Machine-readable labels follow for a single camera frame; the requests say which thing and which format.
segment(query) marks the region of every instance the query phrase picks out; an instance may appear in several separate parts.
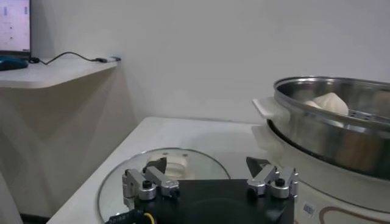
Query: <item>white countertop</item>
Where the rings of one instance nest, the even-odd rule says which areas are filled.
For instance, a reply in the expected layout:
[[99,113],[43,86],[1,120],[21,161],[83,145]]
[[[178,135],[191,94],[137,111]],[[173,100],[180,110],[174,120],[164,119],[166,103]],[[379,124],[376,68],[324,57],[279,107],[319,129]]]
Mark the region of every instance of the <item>white countertop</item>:
[[[245,162],[248,153],[253,153],[250,156],[264,157],[264,152],[256,145],[251,127],[250,124],[229,122],[146,118],[84,182],[48,224],[103,223],[99,218],[96,204],[99,186],[119,163],[144,151],[162,147],[183,147],[206,152],[225,163],[230,163],[227,159]],[[232,178],[238,178],[237,169],[226,168]]]
[[99,63],[80,58],[59,58],[47,66],[41,63],[29,64],[25,69],[0,71],[0,87],[45,88],[114,68],[117,65],[117,62]]

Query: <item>label sticker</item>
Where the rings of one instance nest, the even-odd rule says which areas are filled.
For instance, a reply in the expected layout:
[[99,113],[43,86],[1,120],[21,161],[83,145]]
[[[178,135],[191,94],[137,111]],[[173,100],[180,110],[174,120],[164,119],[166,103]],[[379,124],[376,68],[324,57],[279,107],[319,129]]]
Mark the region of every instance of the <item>label sticker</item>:
[[312,218],[314,213],[316,212],[316,207],[314,207],[314,205],[312,204],[309,204],[308,202],[305,202],[303,204],[302,211],[303,213],[307,214],[310,218]]

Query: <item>pot handle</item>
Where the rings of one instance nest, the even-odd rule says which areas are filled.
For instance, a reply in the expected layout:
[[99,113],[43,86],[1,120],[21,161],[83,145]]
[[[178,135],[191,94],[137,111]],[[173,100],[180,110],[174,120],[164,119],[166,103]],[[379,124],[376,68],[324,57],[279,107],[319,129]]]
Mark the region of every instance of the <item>pot handle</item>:
[[264,119],[282,123],[287,123],[290,120],[289,111],[277,103],[273,97],[253,99],[252,103]]

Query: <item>laptop screen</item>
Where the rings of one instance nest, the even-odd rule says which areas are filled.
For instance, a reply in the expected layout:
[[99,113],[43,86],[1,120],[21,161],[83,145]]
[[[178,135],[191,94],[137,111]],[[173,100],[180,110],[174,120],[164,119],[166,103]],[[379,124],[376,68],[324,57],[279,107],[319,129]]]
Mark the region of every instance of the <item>laptop screen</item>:
[[30,0],[0,0],[0,51],[30,52]]

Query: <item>dough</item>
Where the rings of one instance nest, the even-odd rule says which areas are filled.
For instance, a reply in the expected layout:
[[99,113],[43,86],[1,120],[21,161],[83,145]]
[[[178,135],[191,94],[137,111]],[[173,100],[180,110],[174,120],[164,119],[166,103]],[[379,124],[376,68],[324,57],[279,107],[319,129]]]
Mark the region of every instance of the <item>dough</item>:
[[312,107],[315,107],[315,108],[318,108],[318,109],[322,109],[319,105],[317,105],[316,103],[314,103],[311,100],[304,102],[304,104],[312,106]]
[[328,93],[313,99],[322,109],[348,116],[347,104],[335,93]]

